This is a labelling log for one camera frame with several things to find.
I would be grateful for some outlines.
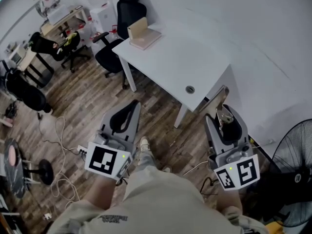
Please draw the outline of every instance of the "desk leg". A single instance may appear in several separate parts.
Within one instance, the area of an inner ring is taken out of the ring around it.
[[[175,120],[175,128],[178,128],[181,121],[183,120],[186,112],[188,111],[188,108],[187,106],[185,106],[184,104],[182,104],[181,108],[180,108],[180,111],[176,117],[176,120]]]
[[[83,9],[81,10],[81,15],[82,15],[82,18],[83,18],[84,22],[87,24],[88,23],[88,18],[86,16],[86,14],[84,13]]]
[[[25,70],[24,74],[33,80],[40,88],[44,87],[44,85],[38,79],[36,79],[36,77],[30,74],[27,69]]]
[[[42,73],[40,73],[32,64],[29,64],[28,67],[30,67],[39,77],[42,77]]]
[[[19,213],[1,213],[3,216],[20,216]]]
[[[52,73],[54,74],[54,69],[51,68],[51,66],[39,55],[38,53],[36,54],[36,57],[41,61],[41,63]]]
[[[137,87],[136,87],[135,81],[133,80],[133,77],[132,77],[132,74],[131,74],[131,70],[129,68],[129,64],[128,64],[128,62],[125,59],[123,59],[121,57],[119,57],[119,59],[120,59],[121,65],[123,67],[123,71],[126,74],[126,77],[127,77],[128,82],[129,82],[129,85],[131,87],[131,90],[133,92],[135,92],[137,90]]]

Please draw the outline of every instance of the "chair backrest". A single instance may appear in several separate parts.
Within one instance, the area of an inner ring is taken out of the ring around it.
[[[43,38],[39,32],[35,32],[30,40],[32,42],[31,51],[42,54],[56,55],[57,49],[53,48],[55,41]]]
[[[79,45],[79,43],[80,43],[80,34],[79,34],[78,31],[75,31],[74,33],[76,33],[76,36],[74,36],[71,39],[70,44],[68,44],[67,46],[63,46],[62,47],[64,52],[69,52],[69,51],[75,50],[76,47]]]
[[[29,108],[41,111],[46,105],[45,95],[36,87],[30,85],[20,70],[6,74],[6,89],[16,98],[23,101]]]
[[[117,33],[123,38],[127,39],[128,27],[146,16],[146,7],[138,0],[119,0],[117,3]]]

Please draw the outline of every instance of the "black stand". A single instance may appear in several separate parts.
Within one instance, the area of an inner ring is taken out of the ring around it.
[[[46,159],[42,159],[39,162],[39,169],[37,170],[24,169],[24,171],[28,173],[38,174],[42,182],[46,185],[51,185],[54,179],[54,173],[51,163]]]
[[[74,59],[75,59],[76,57],[87,58],[88,60],[90,60],[90,57],[89,57],[89,56],[83,55],[83,54],[79,54],[79,52],[80,52],[81,50],[86,49],[86,48],[87,48],[87,46],[84,45],[84,46],[82,46],[81,48],[77,49],[75,52],[70,51],[70,52],[69,52],[69,56],[68,56],[68,57],[65,59],[65,61],[63,61],[62,64],[61,64],[62,68],[65,69],[66,67],[65,67],[64,64],[70,60],[70,71],[71,71],[72,73],[74,73],[74,72],[75,72],[75,71],[74,71]]]

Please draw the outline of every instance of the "electric fan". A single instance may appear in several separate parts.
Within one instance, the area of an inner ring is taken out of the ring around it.
[[[288,131],[260,184],[264,221],[295,227],[312,217],[312,119]]]

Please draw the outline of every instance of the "white cable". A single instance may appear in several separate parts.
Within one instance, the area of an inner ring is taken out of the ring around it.
[[[185,174],[183,174],[183,176],[185,176],[186,174],[188,174],[189,172],[191,172],[192,170],[194,170],[197,166],[204,164],[204,163],[208,163],[208,161],[203,161],[201,163],[199,163],[198,165],[196,165],[195,167],[193,167],[191,170],[187,171]]]
[[[62,131],[61,131],[61,135],[60,135],[60,137],[59,137],[59,135],[58,135],[58,133],[57,133],[57,121],[58,121],[60,118],[64,119],[64,125],[63,125]],[[63,171],[63,169],[64,169],[64,166],[65,166],[65,162],[66,162],[66,153],[65,153],[65,148],[64,148],[64,146],[63,146],[63,133],[64,133],[64,129],[65,129],[65,124],[66,124],[66,119],[65,119],[63,116],[61,116],[61,117],[58,117],[58,118],[56,119],[55,125],[54,125],[54,127],[55,127],[55,133],[56,133],[57,138],[58,138],[58,142],[59,142],[59,144],[60,144],[60,146],[61,146],[61,148],[62,148],[63,154],[64,154],[64,160],[63,160],[62,168],[60,169],[60,171],[59,171],[59,172],[55,175],[55,177],[54,177],[54,180],[53,180],[53,182],[52,182],[52,184],[51,184],[51,186],[50,186],[50,190],[51,190],[51,194],[53,195],[53,197],[59,197],[59,196],[61,195],[65,200],[68,201],[67,204],[65,205],[65,209],[66,209],[66,207],[68,206],[69,203],[73,203],[73,199],[74,199],[76,196],[77,196],[78,200],[80,200],[80,197],[79,197],[79,195],[78,195],[77,188],[76,188],[76,187],[74,186],[74,184],[69,180],[69,178],[68,178],[65,174],[62,173],[62,171]],[[58,176],[63,176],[63,177],[65,177],[65,178],[57,179]],[[60,190],[59,190],[59,182],[60,182],[60,181],[66,181],[67,183],[69,183],[69,184],[71,185],[72,190],[73,190],[73,192],[74,192],[74,194],[73,194],[73,196],[72,196],[71,198],[65,197],[65,196],[60,192]],[[54,193],[53,193],[53,186],[54,186],[54,185],[56,186],[57,194],[54,194]]]
[[[268,146],[268,145],[271,145],[271,144],[273,144],[273,143],[274,143],[274,142],[270,142],[270,143],[267,143],[267,144],[264,144],[264,145],[254,146],[254,147],[252,147],[252,149],[258,148],[258,147],[263,147],[263,146]]]

